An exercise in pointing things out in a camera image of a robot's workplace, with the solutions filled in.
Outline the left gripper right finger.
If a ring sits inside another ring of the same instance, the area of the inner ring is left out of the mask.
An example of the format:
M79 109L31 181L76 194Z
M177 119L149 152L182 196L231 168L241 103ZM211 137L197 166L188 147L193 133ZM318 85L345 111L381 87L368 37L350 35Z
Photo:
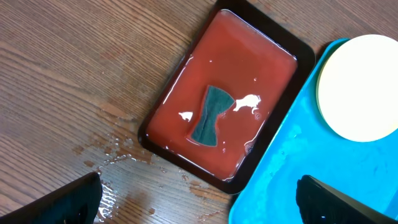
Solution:
M304 224L397 224L311 175L297 181L295 199Z

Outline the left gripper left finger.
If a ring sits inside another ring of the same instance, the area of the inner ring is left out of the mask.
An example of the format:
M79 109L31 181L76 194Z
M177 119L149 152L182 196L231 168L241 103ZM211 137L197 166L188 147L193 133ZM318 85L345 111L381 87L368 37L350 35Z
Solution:
M1 223L93 223L103 194L96 172L1 217Z

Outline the yellow plate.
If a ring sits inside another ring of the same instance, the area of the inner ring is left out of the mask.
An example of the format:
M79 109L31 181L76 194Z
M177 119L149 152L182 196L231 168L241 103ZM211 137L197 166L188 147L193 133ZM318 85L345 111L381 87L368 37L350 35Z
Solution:
M397 41L377 34L355 37L327 59L317 81L323 119L341 137L382 139L397 129Z

